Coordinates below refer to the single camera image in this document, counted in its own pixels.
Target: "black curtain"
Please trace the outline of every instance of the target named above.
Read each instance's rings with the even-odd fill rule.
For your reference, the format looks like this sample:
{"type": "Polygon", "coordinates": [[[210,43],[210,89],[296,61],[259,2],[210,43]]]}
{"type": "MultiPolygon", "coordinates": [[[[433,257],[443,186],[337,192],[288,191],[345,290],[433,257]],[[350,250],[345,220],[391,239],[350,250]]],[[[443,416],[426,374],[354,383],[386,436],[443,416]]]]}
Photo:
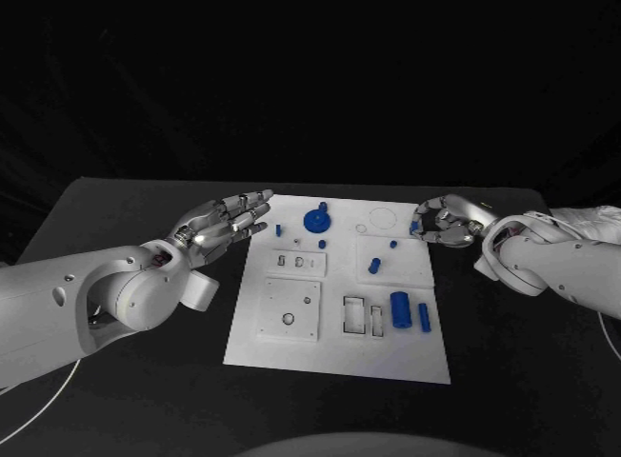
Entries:
{"type": "Polygon", "coordinates": [[[260,13],[0,17],[3,258],[80,176],[621,206],[621,4],[260,13]]]}

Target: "white robotic arm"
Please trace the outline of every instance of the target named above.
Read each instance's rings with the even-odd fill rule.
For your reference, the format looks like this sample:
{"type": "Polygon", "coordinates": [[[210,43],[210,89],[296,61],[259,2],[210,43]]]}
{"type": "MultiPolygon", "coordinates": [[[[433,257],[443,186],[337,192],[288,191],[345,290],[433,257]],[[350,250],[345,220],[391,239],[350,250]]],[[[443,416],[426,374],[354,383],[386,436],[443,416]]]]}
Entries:
{"type": "Polygon", "coordinates": [[[491,207],[446,195],[419,205],[413,221],[439,209],[441,231],[412,234],[430,243],[464,248],[484,237],[475,268],[517,292],[539,295],[547,287],[575,304],[621,319],[621,246],[581,240],[527,215],[500,219],[491,207]]]}
{"type": "Polygon", "coordinates": [[[218,283],[194,269],[262,231],[273,192],[194,209],[163,240],[0,269],[0,388],[156,327],[179,302],[204,311],[218,283]]]}

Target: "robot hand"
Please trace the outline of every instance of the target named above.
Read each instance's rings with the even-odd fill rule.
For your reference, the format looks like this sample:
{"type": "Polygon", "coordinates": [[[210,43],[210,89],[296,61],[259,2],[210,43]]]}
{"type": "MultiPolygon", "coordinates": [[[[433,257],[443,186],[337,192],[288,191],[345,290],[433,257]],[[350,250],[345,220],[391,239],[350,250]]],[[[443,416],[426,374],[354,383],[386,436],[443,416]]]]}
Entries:
{"type": "Polygon", "coordinates": [[[214,262],[231,243],[267,228],[256,221],[269,212],[272,195],[272,190],[263,190],[211,200],[184,215],[166,241],[188,251],[191,268],[214,262]]]}
{"type": "Polygon", "coordinates": [[[459,195],[443,195],[422,203],[413,212],[410,234],[428,243],[465,248],[475,236],[485,236],[498,217],[484,203],[472,203],[459,195]],[[420,218],[430,209],[439,209],[436,222],[441,231],[423,231],[420,218]]]}

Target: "black table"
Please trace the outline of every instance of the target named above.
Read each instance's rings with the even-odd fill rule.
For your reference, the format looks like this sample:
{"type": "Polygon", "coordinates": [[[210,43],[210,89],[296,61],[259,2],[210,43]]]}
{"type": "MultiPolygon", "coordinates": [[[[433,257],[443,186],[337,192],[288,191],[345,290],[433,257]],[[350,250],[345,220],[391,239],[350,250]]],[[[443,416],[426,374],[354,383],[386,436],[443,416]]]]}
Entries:
{"type": "MultiPolygon", "coordinates": [[[[445,193],[501,215],[546,211],[530,189],[407,188],[80,179],[20,262],[140,245],[212,198],[277,193],[419,203],[445,193]]],[[[472,268],[478,248],[430,246],[452,385],[221,364],[247,242],[202,268],[221,282],[207,313],[179,307],[153,330],[81,361],[59,399],[0,455],[233,455],[334,431],[428,435],[518,455],[621,455],[621,363],[595,312],[531,298],[472,268]]],[[[0,398],[0,438],[71,367],[0,398]]]]}

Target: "oval hole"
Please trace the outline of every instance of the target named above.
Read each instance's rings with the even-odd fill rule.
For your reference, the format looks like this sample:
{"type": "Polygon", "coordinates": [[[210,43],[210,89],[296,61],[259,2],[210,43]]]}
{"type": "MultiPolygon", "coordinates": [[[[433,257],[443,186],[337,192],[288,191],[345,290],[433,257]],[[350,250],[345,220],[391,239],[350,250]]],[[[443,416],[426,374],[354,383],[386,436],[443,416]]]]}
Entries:
{"type": "Polygon", "coordinates": [[[67,292],[64,291],[64,288],[55,288],[52,290],[52,297],[57,305],[61,307],[67,303],[67,292]]]}

